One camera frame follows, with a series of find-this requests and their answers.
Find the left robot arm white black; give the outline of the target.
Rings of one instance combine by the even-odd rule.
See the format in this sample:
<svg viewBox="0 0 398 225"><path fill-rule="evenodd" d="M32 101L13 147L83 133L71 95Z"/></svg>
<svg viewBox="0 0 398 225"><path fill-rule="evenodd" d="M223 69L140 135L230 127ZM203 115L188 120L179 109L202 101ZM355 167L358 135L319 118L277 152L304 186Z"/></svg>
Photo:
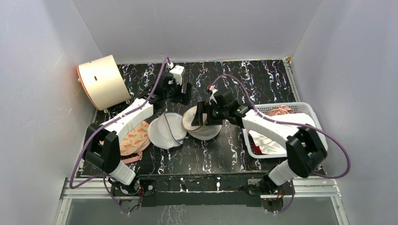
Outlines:
<svg viewBox="0 0 398 225"><path fill-rule="evenodd" d="M160 74L155 84L146 87L124 111L101 125L92 123L87 128L83 160L115 178L129 195L138 193L140 182L136 173L122 162L120 142L140 122L161 109L164 102L190 103L192 84L183 85L184 73L174 68Z"/></svg>

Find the white mesh bag beige zipper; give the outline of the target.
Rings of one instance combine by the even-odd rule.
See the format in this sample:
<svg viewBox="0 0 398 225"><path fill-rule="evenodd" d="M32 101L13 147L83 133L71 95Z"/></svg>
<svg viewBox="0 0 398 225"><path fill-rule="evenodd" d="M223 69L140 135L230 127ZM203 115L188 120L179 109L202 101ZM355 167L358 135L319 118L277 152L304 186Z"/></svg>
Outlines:
<svg viewBox="0 0 398 225"><path fill-rule="evenodd" d="M194 138L201 141L208 141L215 138L221 131L222 125L206 125L207 115L203 114L204 125L193 126L191 123L196 115L197 106L187 110L182 118L184 129Z"/></svg>

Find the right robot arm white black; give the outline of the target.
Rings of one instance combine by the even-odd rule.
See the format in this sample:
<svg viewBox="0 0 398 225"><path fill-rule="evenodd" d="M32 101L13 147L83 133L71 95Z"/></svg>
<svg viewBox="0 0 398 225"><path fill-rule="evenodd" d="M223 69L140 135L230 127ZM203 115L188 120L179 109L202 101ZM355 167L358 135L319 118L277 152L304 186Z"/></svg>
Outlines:
<svg viewBox="0 0 398 225"><path fill-rule="evenodd" d="M307 114L295 116L304 124L273 120L253 106L241 105L230 91L215 91L208 101L199 101L192 126L220 125L224 120L241 128L255 131L278 143L286 150L287 159L269 171L257 187L277 194L283 184L296 177L306 178L327 157L327 149L318 133L309 124Z"/></svg>

